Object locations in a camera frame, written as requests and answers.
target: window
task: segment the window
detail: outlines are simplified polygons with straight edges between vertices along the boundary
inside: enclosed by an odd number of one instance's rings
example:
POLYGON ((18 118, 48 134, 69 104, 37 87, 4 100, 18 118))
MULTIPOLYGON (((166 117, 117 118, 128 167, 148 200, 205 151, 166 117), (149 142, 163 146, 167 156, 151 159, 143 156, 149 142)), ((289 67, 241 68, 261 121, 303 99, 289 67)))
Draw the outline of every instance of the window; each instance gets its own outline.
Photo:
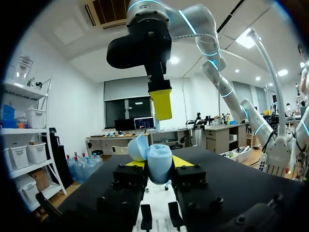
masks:
POLYGON ((129 101, 129 118, 151 117, 150 98, 132 98, 129 101))
POLYGON ((150 97, 129 98, 105 102, 106 128, 114 128, 115 120, 150 117, 150 97))

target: plastic bottle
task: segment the plastic bottle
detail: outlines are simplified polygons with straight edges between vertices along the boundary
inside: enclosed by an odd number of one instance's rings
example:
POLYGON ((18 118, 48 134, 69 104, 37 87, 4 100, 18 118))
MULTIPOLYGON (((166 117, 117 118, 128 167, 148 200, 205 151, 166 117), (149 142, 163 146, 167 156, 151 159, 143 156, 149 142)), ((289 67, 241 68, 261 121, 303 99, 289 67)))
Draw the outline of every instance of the plastic bottle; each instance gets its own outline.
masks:
POLYGON ((83 153, 83 156, 82 157, 80 157, 80 162, 82 162, 83 163, 83 165, 85 165, 86 164, 86 162, 87 162, 87 159, 86 159, 86 154, 85 153, 83 153))
POLYGON ((97 163, 97 169, 103 165, 103 160, 96 153, 93 153, 93 161, 97 163))
POLYGON ((88 179, 89 176, 92 175, 97 170, 97 163, 90 160, 90 157, 86 158, 86 163, 84 165, 84 173, 85 173, 85 178, 88 179))
POLYGON ((74 162, 73 162, 73 160, 70 158, 69 155, 67 155, 67 164, 68 164, 69 171, 70 171, 70 173, 71 173, 72 179, 73 179, 73 180, 76 180, 74 162))
POLYGON ((84 165, 82 162, 78 161, 77 156, 75 156, 74 158, 75 158, 74 169, 76 174, 76 181, 78 183, 82 183, 85 181, 84 165))

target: white shelf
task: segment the white shelf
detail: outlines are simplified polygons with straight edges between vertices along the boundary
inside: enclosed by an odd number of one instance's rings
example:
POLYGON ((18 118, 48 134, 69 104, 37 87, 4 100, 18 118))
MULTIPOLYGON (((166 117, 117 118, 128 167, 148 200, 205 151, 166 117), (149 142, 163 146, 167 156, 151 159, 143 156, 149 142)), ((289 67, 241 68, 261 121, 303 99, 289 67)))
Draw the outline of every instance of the white shelf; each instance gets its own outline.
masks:
POLYGON ((12 79, 6 79, 3 82, 4 85, 4 90, 7 93, 27 98, 27 99, 32 99, 32 100, 39 100, 43 97, 47 97, 46 93, 43 93, 41 90, 35 89, 33 87, 21 85, 19 83, 16 83, 12 79))
MULTIPOLYGON (((61 190, 61 186, 54 183, 54 182, 50 182, 50 186, 46 189, 44 189, 42 191, 44 197, 46 199, 50 199, 52 196, 54 196, 56 193, 58 193, 61 190)), ((38 202, 36 202, 35 204, 29 206, 29 210, 33 211, 36 208, 38 208, 40 206, 40 204, 38 202)))
POLYGON ((43 162, 43 163, 39 163, 39 164, 34 164, 34 163, 31 163, 29 161, 29 166, 26 167, 26 168, 22 168, 22 169, 17 169, 17 170, 14 170, 12 172, 10 172, 11 174, 11 178, 16 178, 20 175, 23 175, 23 174, 26 174, 26 173, 29 173, 31 171, 34 171, 38 168, 41 168, 41 167, 44 167, 48 164, 51 164, 52 163, 52 160, 51 159, 48 159, 47 161, 43 162))
POLYGON ((238 141, 238 139, 237 139, 237 140, 230 141, 230 144, 233 143, 233 142, 237 142, 237 141, 238 141))
POLYGON ((169 141, 169 142, 154 141, 154 144, 174 144, 174 143, 178 143, 178 141, 169 141))
POLYGON ((1 134, 34 134, 47 132, 46 128, 34 128, 34 129, 13 129, 13 128, 2 128, 1 134))

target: bin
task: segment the bin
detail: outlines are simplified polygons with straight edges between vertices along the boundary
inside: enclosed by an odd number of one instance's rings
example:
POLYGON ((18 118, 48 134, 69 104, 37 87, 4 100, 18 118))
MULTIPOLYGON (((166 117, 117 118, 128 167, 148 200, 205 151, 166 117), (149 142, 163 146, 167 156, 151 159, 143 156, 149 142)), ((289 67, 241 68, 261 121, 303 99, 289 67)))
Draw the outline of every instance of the bin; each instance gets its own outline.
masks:
POLYGON ((30 142, 27 145, 28 160, 35 164, 47 161, 45 144, 42 142, 30 142))

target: cardboard box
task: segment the cardboard box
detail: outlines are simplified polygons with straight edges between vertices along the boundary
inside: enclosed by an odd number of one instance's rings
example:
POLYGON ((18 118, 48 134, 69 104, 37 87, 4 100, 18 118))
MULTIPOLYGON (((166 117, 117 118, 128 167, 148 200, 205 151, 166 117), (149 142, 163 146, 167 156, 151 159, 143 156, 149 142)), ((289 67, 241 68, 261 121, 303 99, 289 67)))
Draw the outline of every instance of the cardboard box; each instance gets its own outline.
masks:
POLYGON ((44 172, 43 168, 39 168, 29 173, 30 176, 37 182, 37 187, 39 191, 43 191, 44 189, 49 187, 49 180, 44 172))

